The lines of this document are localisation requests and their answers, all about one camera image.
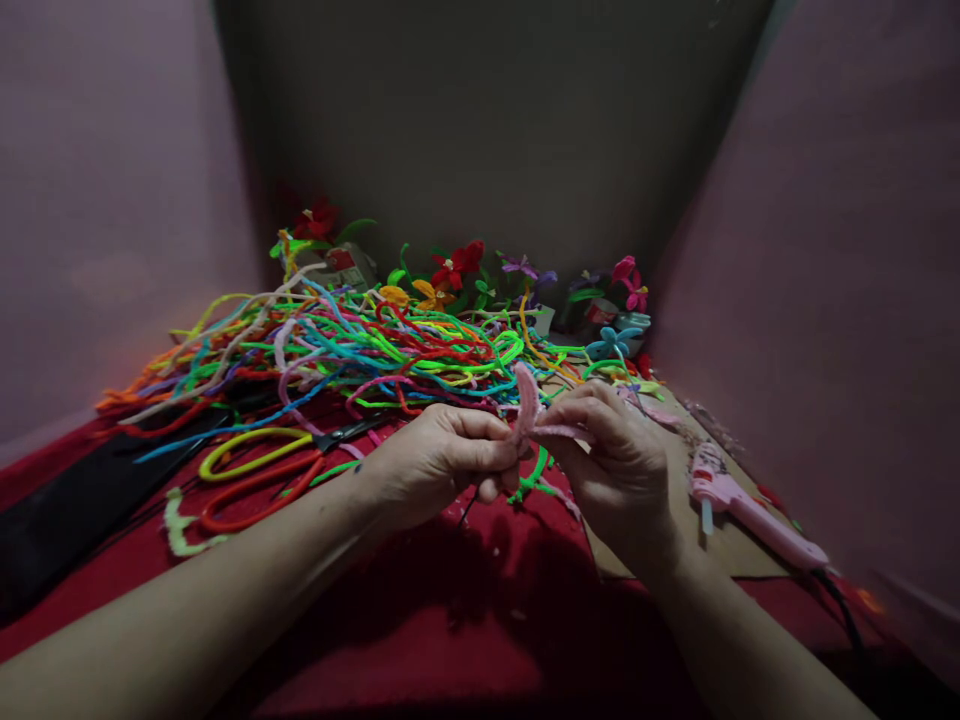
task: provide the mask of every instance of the left hand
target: left hand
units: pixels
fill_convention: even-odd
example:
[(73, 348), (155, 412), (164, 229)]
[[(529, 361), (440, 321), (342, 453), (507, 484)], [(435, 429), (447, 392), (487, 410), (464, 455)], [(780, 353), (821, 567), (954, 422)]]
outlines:
[(510, 426), (482, 410), (430, 405), (364, 461), (378, 502), (388, 507), (398, 530), (440, 513), (468, 485), (490, 504), (520, 483), (518, 449), (507, 442)]

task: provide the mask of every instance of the pink wall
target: pink wall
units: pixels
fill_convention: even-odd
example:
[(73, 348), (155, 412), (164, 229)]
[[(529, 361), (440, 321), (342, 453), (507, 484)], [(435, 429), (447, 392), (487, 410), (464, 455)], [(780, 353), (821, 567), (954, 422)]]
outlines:
[(2, 466), (261, 287), (270, 239), (206, 3), (8, 3), (0, 48)]
[(960, 7), (799, 2), (656, 277), (657, 366), (960, 683)]

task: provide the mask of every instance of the scissors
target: scissors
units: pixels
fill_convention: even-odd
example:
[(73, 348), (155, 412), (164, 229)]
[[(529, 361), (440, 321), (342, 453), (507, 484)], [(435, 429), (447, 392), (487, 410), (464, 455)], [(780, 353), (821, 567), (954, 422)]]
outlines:
[[(203, 527), (203, 529), (207, 532), (216, 534), (238, 533), (241, 530), (246, 530), (251, 525), (255, 525), (265, 517), (272, 515), (280, 508), (286, 507), (307, 491), (307, 488), (310, 487), (310, 483), (313, 482), (313, 479), (320, 474), (320, 470), (323, 468), (323, 465), (326, 462), (326, 456), (329, 455), (337, 445), (342, 442), (349, 441), (352, 438), (355, 438), (357, 435), (367, 432), (368, 430), (372, 430), (373, 428), (382, 424), (383, 421), (384, 413), (377, 413), (376, 415), (373, 415), (365, 420), (360, 420), (352, 425), (346, 425), (325, 435), (311, 435), (306, 430), (298, 430), (296, 428), (260, 428), (259, 430), (251, 430), (250, 432), (238, 435), (237, 437), (228, 440), (210, 453), (210, 455), (208, 455), (200, 465), (199, 475), (203, 480), (207, 482), (224, 482), (227, 480), (233, 480), (252, 470), (256, 470), (264, 465), (268, 465), (277, 458), (289, 455), (290, 453), (296, 452), (301, 448), (307, 447), (308, 445), (316, 445), (317, 449), (315, 452), (306, 457), (294, 460), (293, 462), (287, 463), (282, 467), (265, 470), (251, 478), (247, 478), (242, 482), (238, 482), (228, 487), (222, 493), (213, 498), (209, 503), (207, 503), (206, 507), (204, 507), (203, 511), (200, 513), (201, 527)], [(274, 450), (271, 453), (267, 453), (266, 455), (258, 457), (256, 460), (251, 460), (240, 467), (222, 472), (214, 472), (214, 468), (223, 458), (223, 456), (236, 448), (238, 445), (251, 439), (271, 435), (292, 437), (295, 438), (295, 440), (291, 443), (287, 443), (278, 450)], [(299, 472), (304, 469), (306, 469), (306, 472), (297, 478), (293, 484), (293, 487), (290, 488), (290, 492), (279, 497), (279, 493), (277, 493), (277, 495), (271, 499), (270, 504), (264, 510), (242, 520), (227, 521), (217, 519), (216, 516), (219, 515), (224, 508), (239, 498), (246, 497), (247, 495), (256, 492), (260, 488), (272, 484), (279, 478), (286, 477), (294, 472)]]

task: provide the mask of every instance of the hand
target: hand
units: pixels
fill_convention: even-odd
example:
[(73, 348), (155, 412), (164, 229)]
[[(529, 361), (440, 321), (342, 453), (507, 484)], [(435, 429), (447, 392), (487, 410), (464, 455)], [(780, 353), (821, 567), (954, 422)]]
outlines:
[(612, 387), (591, 380), (564, 395), (537, 424), (582, 425), (596, 437), (589, 454), (569, 438), (542, 442), (570, 478), (600, 539), (628, 564), (652, 567), (670, 559), (679, 535), (668, 503), (667, 456), (647, 422)]
[(490, 413), (430, 405), (364, 461), (377, 500), (394, 515), (395, 529), (419, 525), (441, 512), (468, 485), (490, 504), (520, 484), (510, 427)]

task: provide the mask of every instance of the glue gun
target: glue gun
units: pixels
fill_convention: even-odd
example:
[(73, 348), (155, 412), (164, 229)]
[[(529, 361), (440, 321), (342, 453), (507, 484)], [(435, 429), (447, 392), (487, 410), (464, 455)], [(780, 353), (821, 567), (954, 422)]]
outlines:
[(791, 565), (814, 570), (829, 562), (823, 550), (777, 520), (740, 487), (727, 472), (720, 449), (711, 442), (700, 443), (694, 455), (690, 494), (700, 503), (705, 535), (713, 533), (713, 511), (728, 511)]

